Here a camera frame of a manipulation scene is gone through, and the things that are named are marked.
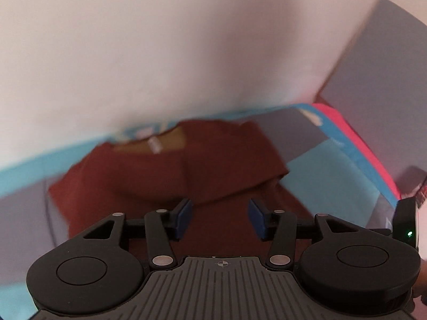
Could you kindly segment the person's right hand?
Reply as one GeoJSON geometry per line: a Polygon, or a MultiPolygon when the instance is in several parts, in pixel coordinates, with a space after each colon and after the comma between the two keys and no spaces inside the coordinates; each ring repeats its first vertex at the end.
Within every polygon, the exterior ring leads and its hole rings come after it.
{"type": "Polygon", "coordinates": [[[423,304],[422,313],[426,315],[426,171],[410,167],[400,180],[401,197],[417,197],[423,202],[418,205],[418,248],[421,256],[421,271],[413,287],[413,296],[418,299],[417,306],[423,304]]]}

